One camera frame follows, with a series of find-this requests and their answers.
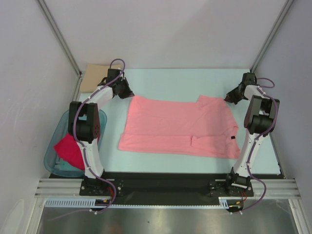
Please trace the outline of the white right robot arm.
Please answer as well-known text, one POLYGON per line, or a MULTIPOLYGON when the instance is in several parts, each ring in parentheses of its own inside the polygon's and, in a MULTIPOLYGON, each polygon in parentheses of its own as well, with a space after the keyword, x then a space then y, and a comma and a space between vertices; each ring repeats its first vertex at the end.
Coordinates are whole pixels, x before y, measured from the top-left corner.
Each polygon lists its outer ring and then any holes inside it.
POLYGON ((267 95, 257 84, 240 84, 230 91, 225 100, 237 104, 246 99, 249 106, 244 119, 246 135, 240 156, 227 175, 225 191, 237 195, 250 187, 254 159, 262 141, 276 125, 280 100, 267 95))

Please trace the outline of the pink t shirt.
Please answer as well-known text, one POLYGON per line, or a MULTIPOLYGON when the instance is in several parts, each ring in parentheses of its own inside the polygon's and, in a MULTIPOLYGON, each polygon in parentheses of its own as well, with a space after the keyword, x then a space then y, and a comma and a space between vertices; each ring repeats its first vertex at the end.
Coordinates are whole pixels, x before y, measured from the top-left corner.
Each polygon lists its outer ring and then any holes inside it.
POLYGON ((119 150, 237 159, 238 124, 222 98, 196 102, 135 96, 129 106, 119 150))

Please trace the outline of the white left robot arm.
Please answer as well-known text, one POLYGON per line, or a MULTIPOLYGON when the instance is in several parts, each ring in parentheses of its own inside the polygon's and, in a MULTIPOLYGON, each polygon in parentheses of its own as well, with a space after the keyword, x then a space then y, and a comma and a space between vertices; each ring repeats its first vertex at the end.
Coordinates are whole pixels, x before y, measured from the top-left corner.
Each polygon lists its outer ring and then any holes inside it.
POLYGON ((82 154, 85 177, 94 179, 90 188, 97 195, 104 194, 108 189, 108 183, 100 178, 104 168, 98 151, 99 110, 116 96, 125 99, 133 97, 134 93, 129 87, 124 71, 109 68, 107 76, 85 101, 73 101, 69 106, 68 133, 73 136, 82 154))

